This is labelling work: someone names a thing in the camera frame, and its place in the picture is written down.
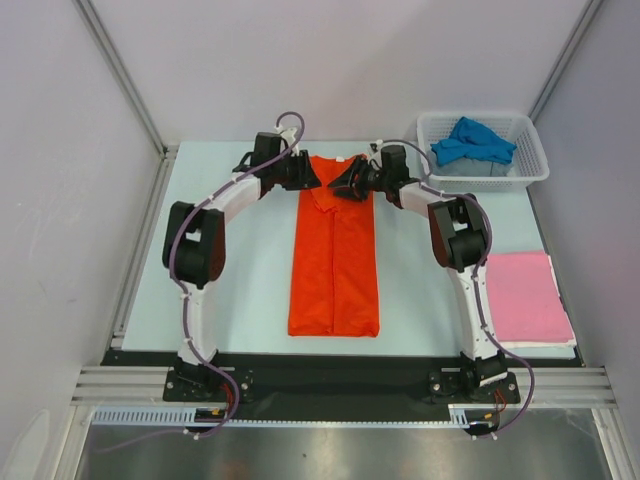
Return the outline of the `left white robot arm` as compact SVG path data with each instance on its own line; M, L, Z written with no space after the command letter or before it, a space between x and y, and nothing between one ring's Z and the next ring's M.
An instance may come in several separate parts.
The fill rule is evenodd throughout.
M223 186L198 204L171 206L162 263L181 290L184 345L168 372L165 401L207 402L231 386L229 375L215 365L218 348L207 305L226 262L226 226L276 185L289 191L321 185L308 152L299 148L301 137L296 127L258 133Z

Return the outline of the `orange t shirt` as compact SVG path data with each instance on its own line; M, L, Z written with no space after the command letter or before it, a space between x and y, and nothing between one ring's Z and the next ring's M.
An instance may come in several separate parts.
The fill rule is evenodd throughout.
M321 186L299 194L288 315L291 336L377 337L374 200L328 188L354 162L313 156Z

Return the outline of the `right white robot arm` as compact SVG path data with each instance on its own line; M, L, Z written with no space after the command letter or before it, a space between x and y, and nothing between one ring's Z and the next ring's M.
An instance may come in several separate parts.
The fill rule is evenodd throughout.
M432 398L506 405L507 395L518 391L509 378L509 354L496 339L488 306L486 277L492 233L476 197L442 192L412 177L401 145L357 156L328 188L337 197L358 202L372 192L381 192L397 208L428 221L435 260L453 284L462 322L459 372L437 373L430 380Z

